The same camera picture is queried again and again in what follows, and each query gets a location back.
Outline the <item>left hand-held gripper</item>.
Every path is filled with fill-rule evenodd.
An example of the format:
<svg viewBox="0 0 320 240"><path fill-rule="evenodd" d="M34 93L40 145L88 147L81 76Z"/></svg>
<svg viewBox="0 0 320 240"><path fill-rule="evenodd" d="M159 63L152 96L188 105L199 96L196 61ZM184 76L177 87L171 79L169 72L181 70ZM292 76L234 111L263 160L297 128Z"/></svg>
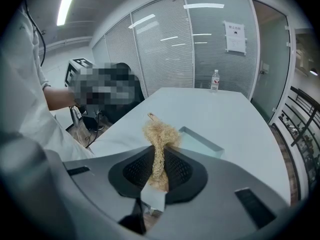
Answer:
<svg viewBox="0 0 320 240"><path fill-rule="evenodd" d="M64 86L68 106L85 109L99 108L99 80L96 65L85 59L70 59L67 63Z"/></svg>

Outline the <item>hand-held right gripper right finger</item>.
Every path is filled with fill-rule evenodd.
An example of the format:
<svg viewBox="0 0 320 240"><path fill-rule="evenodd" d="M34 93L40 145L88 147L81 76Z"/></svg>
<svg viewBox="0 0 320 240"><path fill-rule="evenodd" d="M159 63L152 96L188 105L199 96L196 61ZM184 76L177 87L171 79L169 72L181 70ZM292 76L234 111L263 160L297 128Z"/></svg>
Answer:
<svg viewBox="0 0 320 240"><path fill-rule="evenodd" d="M289 211L288 203L268 185L240 166L182 148L207 172L207 182L192 200L167 204L147 231L152 240L270 239Z"/></svg>

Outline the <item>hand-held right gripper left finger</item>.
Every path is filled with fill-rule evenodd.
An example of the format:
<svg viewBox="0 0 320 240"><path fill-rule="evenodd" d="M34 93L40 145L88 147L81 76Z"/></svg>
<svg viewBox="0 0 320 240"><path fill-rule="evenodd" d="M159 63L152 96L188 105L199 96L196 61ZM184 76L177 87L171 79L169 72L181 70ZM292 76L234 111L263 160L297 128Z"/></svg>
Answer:
<svg viewBox="0 0 320 240"><path fill-rule="evenodd" d="M126 216L143 217L141 191L152 173L154 148L143 146L103 157L64 162L64 168L85 199L119 223Z"/></svg>

